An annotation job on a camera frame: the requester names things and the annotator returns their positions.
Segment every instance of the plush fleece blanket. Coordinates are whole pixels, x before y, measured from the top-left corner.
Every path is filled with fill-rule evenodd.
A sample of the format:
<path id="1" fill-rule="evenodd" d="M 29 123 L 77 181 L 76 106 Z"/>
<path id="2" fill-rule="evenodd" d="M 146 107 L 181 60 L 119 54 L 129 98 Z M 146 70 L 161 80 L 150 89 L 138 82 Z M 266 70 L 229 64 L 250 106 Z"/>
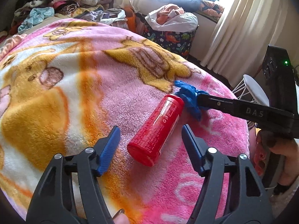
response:
<path id="1" fill-rule="evenodd" d="M 82 20 L 54 22 L 25 37 L 0 63 L 0 187 L 25 218 L 34 189 L 57 152 L 77 154 L 108 135 L 121 142 L 100 187 L 111 215 L 124 208 L 131 224 L 186 223 L 203 178 L 181 139 L 188 123 L 222 153 L 248 154 L 246 121 L 216 110 L 200 122 L 183 111 L 152 168 L 127 144 L 167 93 L 182 80 L 211 95 L 234 98 L 205 71 L 130 31 Z M 225 175 L 217 216 L 224 211 Z M 74 180 L 79 215 L 79 187 Z"/>

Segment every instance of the red plastic container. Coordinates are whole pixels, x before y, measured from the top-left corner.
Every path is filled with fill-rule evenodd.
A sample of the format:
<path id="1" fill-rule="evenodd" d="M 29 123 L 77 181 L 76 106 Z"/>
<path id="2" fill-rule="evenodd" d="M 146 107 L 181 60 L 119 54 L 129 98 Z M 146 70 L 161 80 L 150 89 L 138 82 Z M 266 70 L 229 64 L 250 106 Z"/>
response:
<path id="1" fill-rule="evenodd" d="M 180 97 L 167 94 L 128 144 L 129 154 L 143 165 L 152 167 L 173 132 L 183 107 Z"/>

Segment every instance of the dinosaur print hamper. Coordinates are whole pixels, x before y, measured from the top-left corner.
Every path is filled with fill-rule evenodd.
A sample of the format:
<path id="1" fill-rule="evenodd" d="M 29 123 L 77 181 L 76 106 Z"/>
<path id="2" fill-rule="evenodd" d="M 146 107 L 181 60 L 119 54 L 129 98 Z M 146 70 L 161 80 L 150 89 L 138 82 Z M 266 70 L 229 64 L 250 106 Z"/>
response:
<path id="1" fill-rule="evenodd" d="M 185 33 L 156 31 L 153 30 L 152 27 L 145 21 L 143 37 L 186 59 L 189 55 L 196 30 Z"/>

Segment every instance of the blue cloth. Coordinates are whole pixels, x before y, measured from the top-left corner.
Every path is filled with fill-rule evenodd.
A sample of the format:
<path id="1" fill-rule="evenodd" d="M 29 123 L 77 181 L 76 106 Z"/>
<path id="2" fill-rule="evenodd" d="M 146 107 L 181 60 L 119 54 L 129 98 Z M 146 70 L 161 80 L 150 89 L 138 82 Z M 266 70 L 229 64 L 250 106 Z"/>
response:
<path id="1" fill-rule="evenodd" d="M 33 8 L 28 17 L 22 22 L 18 28 L 20 33 L 23 30 L 30 29 L 33 26 L 40 24 L 44 19 L 54 16 L 54 8 Z"/>
<path id="2" fill-rule="evenodd" d="M 183 81 L 174 81 L 174 85 L 179 87 L 180 90 L 175 93 L 175 95 L 179 96 L 183 99 L 185 103 L 185 107 L 189 111 L 189 113 L 197 120 L 201 119 L 201 110 L 208 110 L 209 108 L 201 107 L 197 105 L 196 97 L 198 94 L 207 94 L 206 91 L 198 90 L 194 86 L 187 84 Z"/>

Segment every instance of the silver screw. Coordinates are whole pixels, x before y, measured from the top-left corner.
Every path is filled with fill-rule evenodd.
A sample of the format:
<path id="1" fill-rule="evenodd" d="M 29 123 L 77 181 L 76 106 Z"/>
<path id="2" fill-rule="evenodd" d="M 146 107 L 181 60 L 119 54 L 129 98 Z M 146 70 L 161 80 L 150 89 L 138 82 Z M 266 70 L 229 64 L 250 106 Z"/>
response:
<path id="1" fill-rule="evenodd" d="M 55 156 L 54 156 L 55 159 L 60 159 L 62 158 L 62 155 L 60 153 L 57 153 Z"/>
<path id="2" fill-rule="evenodd" d="M 209 153 L 216 153 L 216 152 L 217 152 L 217 149 L 214 148 L 214 147 L 210 147 L 210 148 L 208 149 L 208 152 L 209 152 Z"/>
<path id="3" fill-rule="evenodd" d="M 88 147 L 85 149 L 86 153 L 92 153 L 94 151 L 94 149 L 92 147 Z"/>
<path id="4" fill-rule="evenodd" d="M 246 160 L 246 159 L 247 159 L 247 156 L 246 156 L 246 154 L 243 154 L 243 153 L 242 153 L 242 154 L 240 154 L 240 158 L 243 159 L 243 160 Z"/>

